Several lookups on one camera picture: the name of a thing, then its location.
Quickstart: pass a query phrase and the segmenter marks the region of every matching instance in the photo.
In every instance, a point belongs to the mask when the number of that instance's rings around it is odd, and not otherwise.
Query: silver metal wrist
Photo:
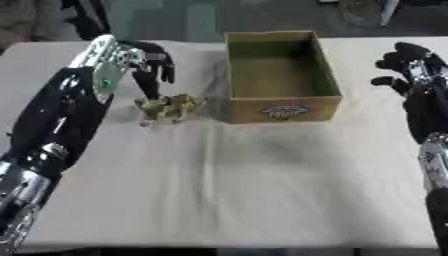
[[[0,162],[0,255],[11,255],[23,242],[51,192],[48,178]]]
[[[431,134],[421,145],[418,159],[428,191],[448,188],[448,134]]]

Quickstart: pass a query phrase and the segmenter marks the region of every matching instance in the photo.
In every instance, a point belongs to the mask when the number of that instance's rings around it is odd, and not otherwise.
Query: small metallic toy
[[[149,126],[153,121],[171,120],[172,123],[180,123],[204,103],[205,100],[195,99],[188,94],[163,96],[160,99],[141,97],[135,100],[135,105],[143,112],[140,122],[142,127]]]

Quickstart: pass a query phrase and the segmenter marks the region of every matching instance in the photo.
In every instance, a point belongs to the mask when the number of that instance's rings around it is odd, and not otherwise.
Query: green light
[[[103,87],[107,87],[111,84],[112,84],[112,80],[104,79],[102,85],[103,85]]]

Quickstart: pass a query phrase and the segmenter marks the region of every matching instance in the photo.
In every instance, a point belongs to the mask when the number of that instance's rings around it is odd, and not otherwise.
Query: white tablecloth
[[[448,38],[403,38],[448,59]],[[433,247],[402,99],[369,80],[398,39],[322,39],[344,99],[324,123],[139,127],[130,77],[51,197],[28,245]],[[177,81],[213,94],[224,45],[159,42]],[[85,43],[17,44],[0,57],[0,131]],[[0,149],[6,150],[6,136]]]

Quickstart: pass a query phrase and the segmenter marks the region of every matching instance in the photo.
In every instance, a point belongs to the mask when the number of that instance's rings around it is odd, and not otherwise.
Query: silver metal arm
[[[448,134],[431,134],[421,145],[418,159],[428,192],[448,188]]]
[[[152,60],[165,57],[160,53],[151,55],[142,49],[119,43],[112,35],[103,35],[93,40],[67,67],[92,68],[93,81],[87,84],[93,86],[93,98],[101,104],[106,104],[130,68],[142,71],[148,69],[148,55]],[[77,92],[85,95],[86,83],[83,84],[78,77],[73,75],[63,79],[56,84],[60,91],[79,88]],[[66,101],[77,99],[64,97],[64,104],[67,104]],[[65,135],[60,135],[59,132],[62,126],[68,125],[69,119],[70,115],[54,120],[53,129],[48,131],[49,141],[44,144],[33,145],[32,150],[24,155],[13,154],[12,157],[0,160],[0,256],[11,255],[20,246],[62,177],[64,169],[61,166],[64,166],[67,156],[73,152],[60,142],[66,140],[61,140],[61,136]],[[53,160],[57,164],[34,164]]]

